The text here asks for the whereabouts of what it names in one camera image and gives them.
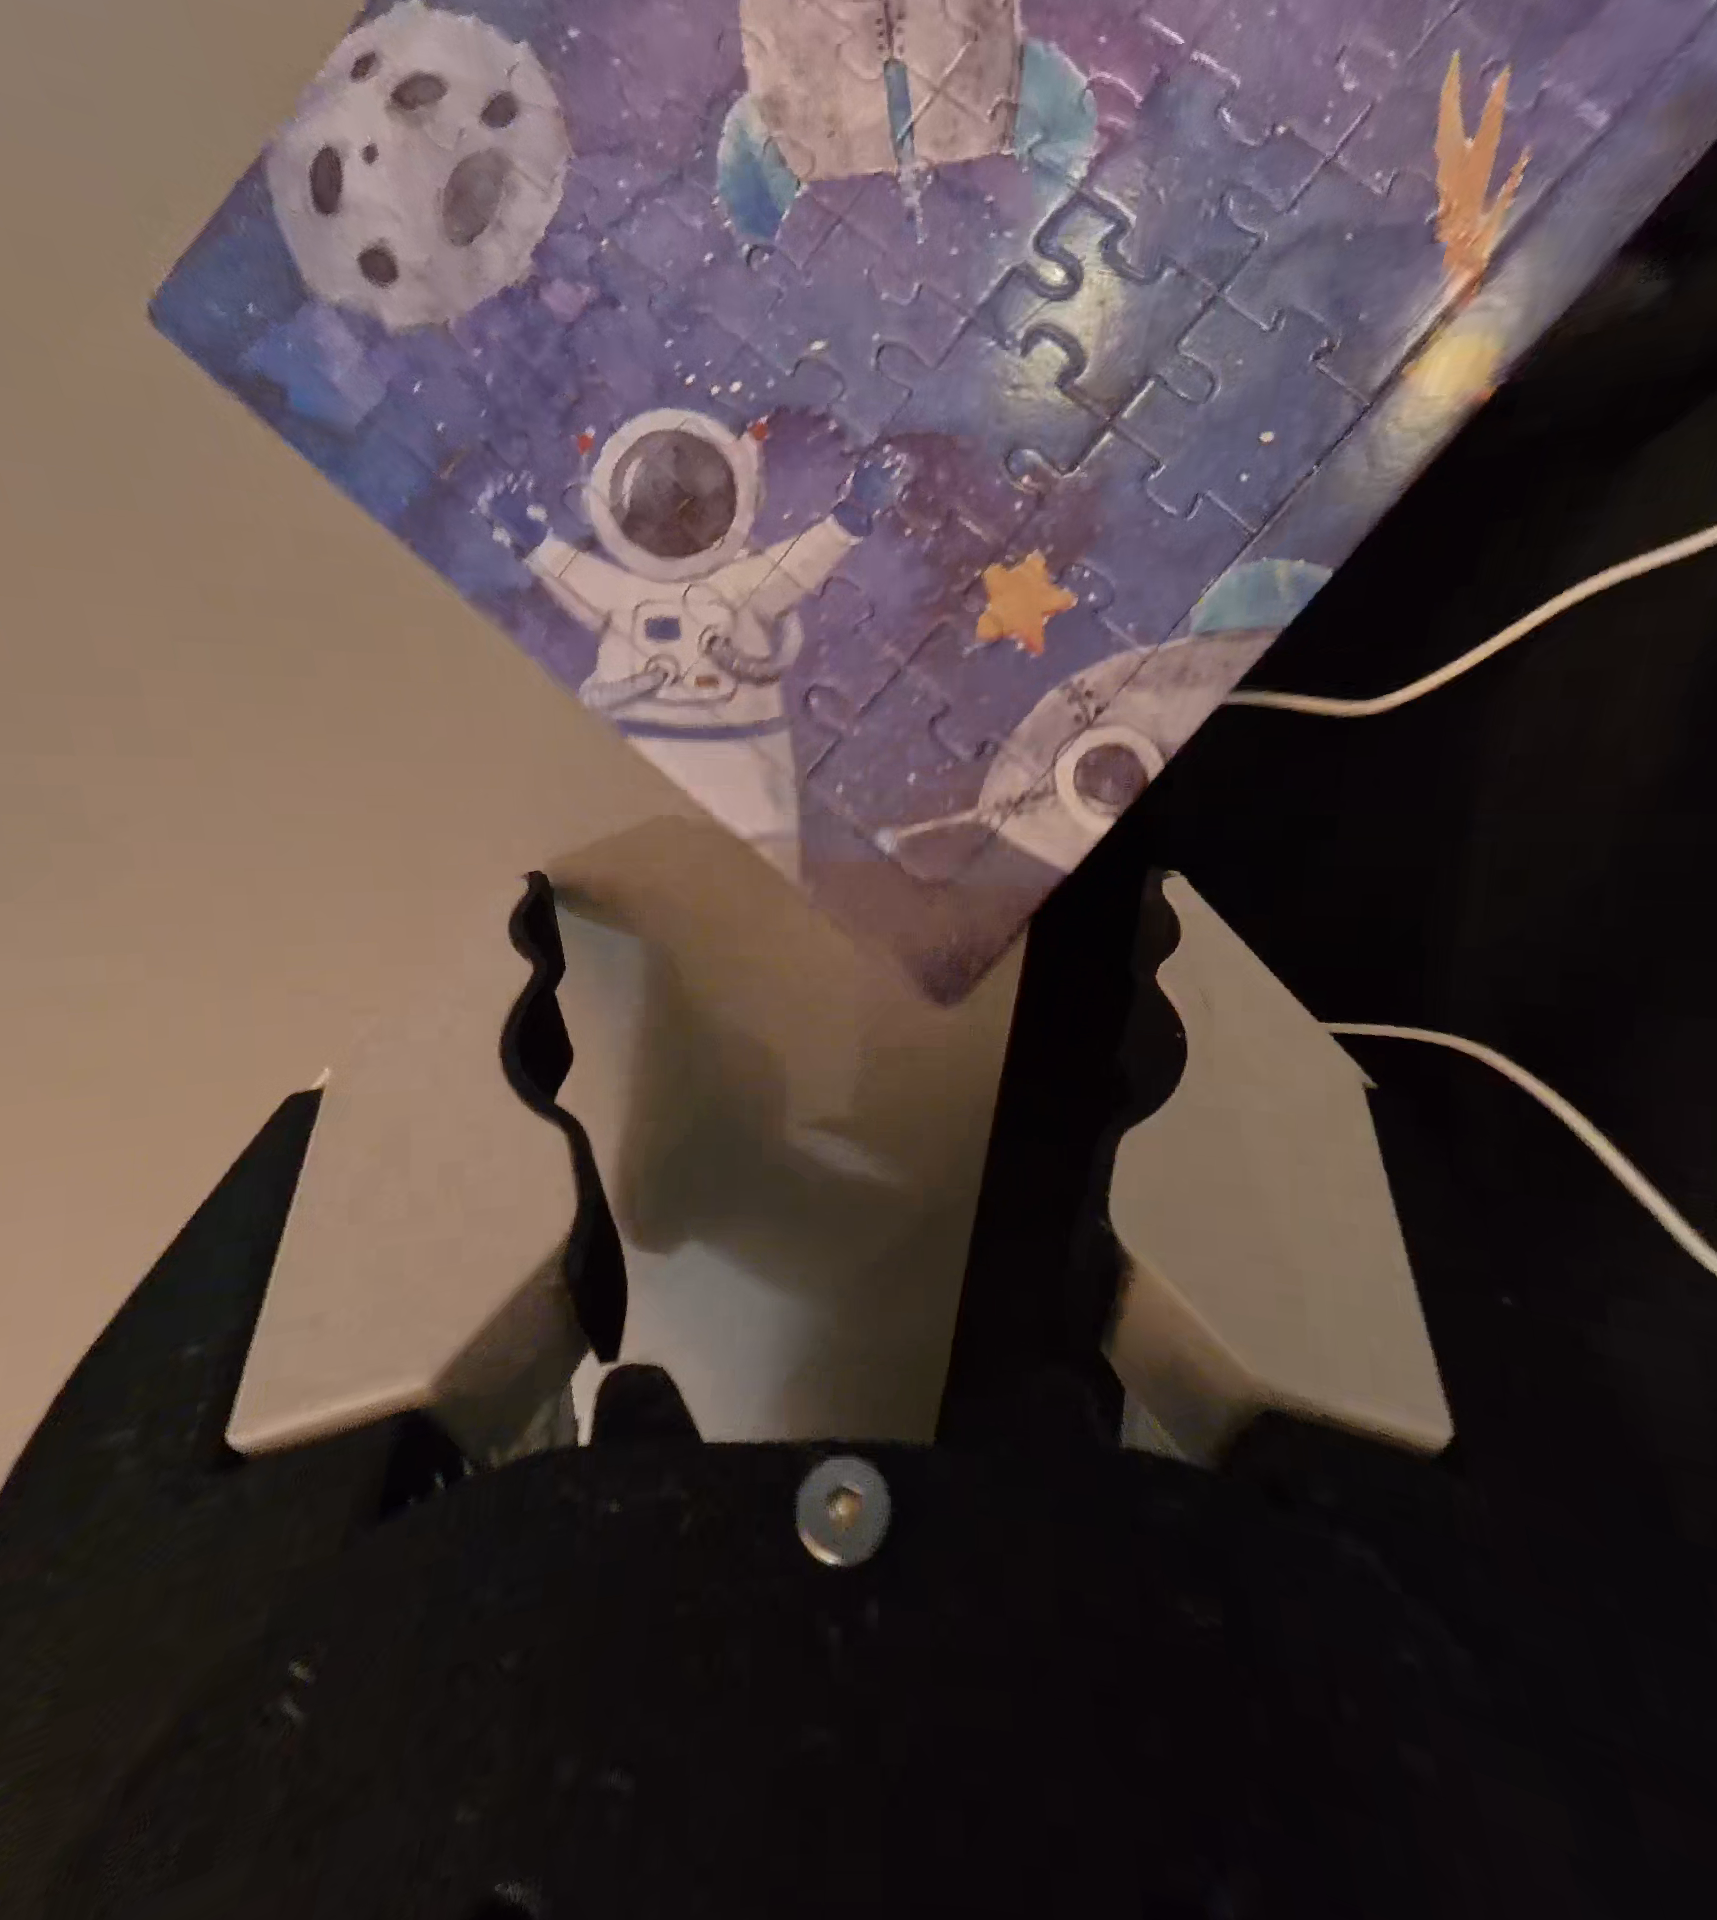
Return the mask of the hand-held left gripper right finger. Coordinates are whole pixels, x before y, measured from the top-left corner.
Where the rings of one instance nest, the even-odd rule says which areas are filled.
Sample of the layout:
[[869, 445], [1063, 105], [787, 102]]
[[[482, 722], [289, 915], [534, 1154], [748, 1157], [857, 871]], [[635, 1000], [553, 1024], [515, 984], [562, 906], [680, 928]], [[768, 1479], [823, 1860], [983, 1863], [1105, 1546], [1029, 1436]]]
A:
[[1106, 1358], [1124, 1451], [1212, 1466], [1262, 1414], [1454, 1440], [1371, 1079], [1181, 874], [1157, 992], [1186, 1061], [1118, 1143]]

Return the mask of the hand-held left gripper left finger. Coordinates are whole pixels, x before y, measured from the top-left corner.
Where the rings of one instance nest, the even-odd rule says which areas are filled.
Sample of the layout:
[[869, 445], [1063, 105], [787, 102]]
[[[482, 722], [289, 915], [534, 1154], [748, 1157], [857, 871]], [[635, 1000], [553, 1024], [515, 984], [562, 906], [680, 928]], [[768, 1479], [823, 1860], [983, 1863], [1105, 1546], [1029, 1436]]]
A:
[[573, 1279], [620, 1215], [631, 938], [541, 874], [501, 885], [430, 987], [332, 1070], [227, 1443], [285, 1453], [399, 1414], [474, 1466], [579, 1440], [617, 1349]]

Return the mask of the space jigsaw puzzle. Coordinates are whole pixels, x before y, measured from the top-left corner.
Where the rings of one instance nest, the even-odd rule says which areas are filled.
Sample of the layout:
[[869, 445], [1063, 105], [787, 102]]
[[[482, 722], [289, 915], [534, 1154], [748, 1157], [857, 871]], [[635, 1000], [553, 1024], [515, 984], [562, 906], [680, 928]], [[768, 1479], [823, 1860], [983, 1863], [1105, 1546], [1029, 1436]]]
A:
[[1713, 3], [367, 4], [150, 320], [946, 1004], [1715, 143]]

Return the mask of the person's black clothing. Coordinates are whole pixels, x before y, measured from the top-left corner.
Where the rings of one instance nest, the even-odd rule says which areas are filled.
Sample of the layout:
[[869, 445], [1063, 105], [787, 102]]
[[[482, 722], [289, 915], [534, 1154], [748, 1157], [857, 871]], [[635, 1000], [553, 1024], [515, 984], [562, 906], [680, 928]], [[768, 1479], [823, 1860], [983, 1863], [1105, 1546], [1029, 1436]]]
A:
[[1566, 1126], [1359, 1038], [1458, 1422], [1440, 1459], [1267, 1414], [1150, 1528], [1036, 1542], [1118, 1410], [1122, 1121], [1183, 869], [1308, 1008], [1520, 1062], [1717, 1250], [1717, 551], [1368, 720], [1222, 712], [1034, 924], [940, 1430], [1122, 1740], [1043, 1708], [1056, 1917], [1717, 1917], [1717, 1282]]

